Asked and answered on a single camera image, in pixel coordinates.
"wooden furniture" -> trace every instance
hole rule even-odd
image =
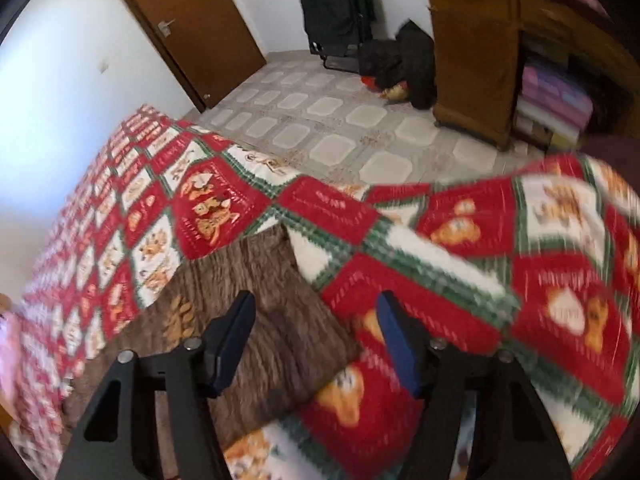
[[[603,133],[640,137],[640,66],[605,16],[577,0],[430,0],[441,123],[505,147],[520,85],[524,32],[605,76]]]

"black bag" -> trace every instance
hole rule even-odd
[[[372,38],[373,0],[300,0],[312,54],[355,56]]]
[[[414,108],[427,110],[436,97],[433,40],[411,20],[400,28],[396,40],[400,44],[409,101]]]
[[[360,75],[373,76],[381,89],[406,81],[409,101],[418,108],[431,108],[436,97],[433,40],[414,22],[406,22],[396,40],[367,41],[360,47]]]

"red and white blanket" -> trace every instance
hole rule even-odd
[[[373,312],[391,289],[436,336],[514,352],[587,479],[640,397],[639,219],[633,191],[587,157],[448,187],[338,190],[143,107],[68,197],[34,265],[13,440],[52,478],[61,400],[84,363],[182,259],[282,222],[300,272],[364,350],[313,402],[229,450],[238,478],[392,475],[420,404],[399,386]]]

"folded towel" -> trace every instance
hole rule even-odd
[[[88,361],[63,404],[64,444],[117,354],[173,349],[200,335],[240,290],[256,299],[254,329],[232,385],[209,401],[222,449],[309,400],[358,354],[349,332],[299,275],[285,229],[276,226],[199,260],[185,261],[158,300]],[[157,394],[158,442],[165,478],[178,474],[166,394]]]

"black clamp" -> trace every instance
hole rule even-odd
[[[206,399],[231,384],[254,322],[254,296],[242,291],[202,338],[145,358],[121,352],[79,421],[56,479],[161,480],[155,392],[166,391],[180,478],[232,480]]]
[[[477,409],[467,480],[572,478],[548,413],[510,352],[468,354],[431,337],[389,291],[378,297],[376,311],[402,386],[426,401],[399,479],[449,479],[471,390]]]

